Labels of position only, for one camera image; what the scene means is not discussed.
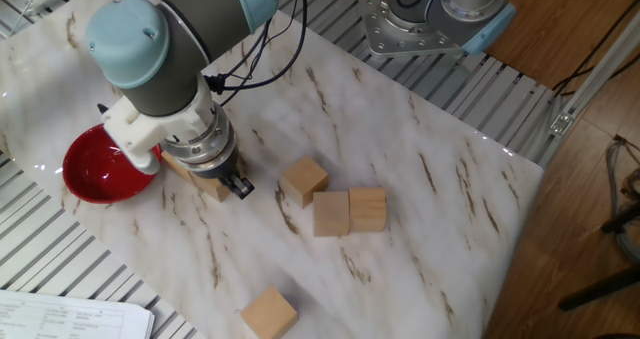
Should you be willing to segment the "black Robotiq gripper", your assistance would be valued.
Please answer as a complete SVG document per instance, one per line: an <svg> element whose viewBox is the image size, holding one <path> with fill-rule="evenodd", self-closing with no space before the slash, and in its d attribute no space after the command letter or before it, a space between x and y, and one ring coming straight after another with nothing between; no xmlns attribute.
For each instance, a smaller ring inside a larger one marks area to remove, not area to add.
<svg viewBox="0 0 640 339"><path fill-rule="evenodd" d="M219 179L240 199L246 198L254 190L254 185L247 178L238 176L240 174L238 151L232 151L211 161L194 165L192 171L202 178Z"/></svg>

